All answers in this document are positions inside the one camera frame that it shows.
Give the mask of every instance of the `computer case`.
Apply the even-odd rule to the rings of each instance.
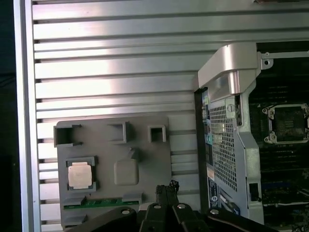
[[[202,210],[309,230],[308,50],[306,41],[235,43],[199,70]]]

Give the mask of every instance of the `metal mesh grille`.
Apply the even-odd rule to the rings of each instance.
[[[210,119],[215,174],[237,191],[233,119],[226,118],[225,106],[210,109]]]

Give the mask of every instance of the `black cable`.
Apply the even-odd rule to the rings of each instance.
[[[16,79],[16,77],[15,76],[11,76],[9,78],[6,78],[5,80],[0,81],[0,85],[5,83],[5,82],[7,82],[7,81],[9,81],[9,80],[12,80],[12,79]]]
[[[12,84],[12,83],[14,83],[16,81],[16,79],[15,78],[12,78],[12,80],[10,81],[10,82],[7,82],[7,83],[5,83],[5,84],[3,84],[2,86],[0,86],[0,88],[3,88],[3,87],[5,87],[5,86],[7,86],[7,85],[9,85],[9,84]]]

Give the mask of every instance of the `cpu socket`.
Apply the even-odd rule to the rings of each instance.
[[[296,144],[309,140],[307,104],[272,105],[262,110],[268,118],[269,144]]]

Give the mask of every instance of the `green circuit board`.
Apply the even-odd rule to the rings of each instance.
[[[139,204],[139,202],[138,201],[123,202],[121,198],[97,199],[97,200],[85,199],[81,205],[67,205],[64,206],[64,209],[85,209],[85,208],[113,207],[113,206],[135,205],[135,204]]]

